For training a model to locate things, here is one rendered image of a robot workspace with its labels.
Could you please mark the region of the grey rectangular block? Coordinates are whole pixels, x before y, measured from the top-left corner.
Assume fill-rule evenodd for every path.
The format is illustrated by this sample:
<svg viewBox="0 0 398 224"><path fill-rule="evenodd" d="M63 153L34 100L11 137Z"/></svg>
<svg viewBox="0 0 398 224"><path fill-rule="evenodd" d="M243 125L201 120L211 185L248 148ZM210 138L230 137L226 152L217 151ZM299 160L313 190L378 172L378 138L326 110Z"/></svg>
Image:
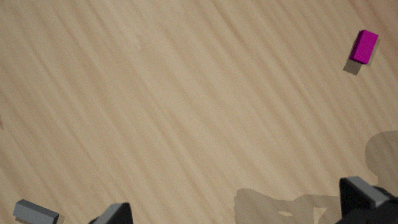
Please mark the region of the grey rectangular block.
<svg viewBox="0 0 398 224"><path fill-rule="evenodd" d="M32 224L57 224L59 213L21 199L15 204L13 216Z"/></svg>

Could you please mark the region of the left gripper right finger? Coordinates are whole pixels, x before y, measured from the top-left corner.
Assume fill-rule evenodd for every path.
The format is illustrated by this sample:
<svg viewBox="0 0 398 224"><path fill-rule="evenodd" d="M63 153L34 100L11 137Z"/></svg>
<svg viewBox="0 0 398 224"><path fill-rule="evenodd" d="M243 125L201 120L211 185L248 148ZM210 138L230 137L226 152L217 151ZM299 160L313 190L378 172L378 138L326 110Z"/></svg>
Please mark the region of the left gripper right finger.
<svg viewBox="0 0 398 224"><path fill-rule="evenodd" d="M339 189L342 219L335 224L398 224L398 197L385 189L359 176L340 178Z"/></svg>

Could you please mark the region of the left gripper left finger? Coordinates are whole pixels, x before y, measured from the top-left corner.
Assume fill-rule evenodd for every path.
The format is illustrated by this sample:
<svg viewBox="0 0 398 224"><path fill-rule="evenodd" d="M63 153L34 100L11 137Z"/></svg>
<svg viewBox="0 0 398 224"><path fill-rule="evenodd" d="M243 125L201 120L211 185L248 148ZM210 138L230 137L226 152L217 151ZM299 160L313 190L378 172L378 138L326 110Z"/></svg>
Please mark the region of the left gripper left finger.
<svg viewBox="0 0 398 224"><path fill-rule="evenodd" d="M101 216L91 220L88 224L133 224L130 204L111 204Z"/></svg>

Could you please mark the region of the magenta rectangular block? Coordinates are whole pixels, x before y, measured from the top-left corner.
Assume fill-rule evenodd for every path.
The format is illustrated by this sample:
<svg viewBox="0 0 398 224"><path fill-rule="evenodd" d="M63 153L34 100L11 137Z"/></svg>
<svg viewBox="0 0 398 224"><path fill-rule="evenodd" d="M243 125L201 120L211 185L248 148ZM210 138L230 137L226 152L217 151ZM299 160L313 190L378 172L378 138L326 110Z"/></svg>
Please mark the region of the magenta rectangular block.
<svg viewBox="0 0 398 224"><path fill-rule="evenodd" d="M368 64L377 38L377 34L374 34L365 29L359 31L349 59L362 65Z"/></svg>

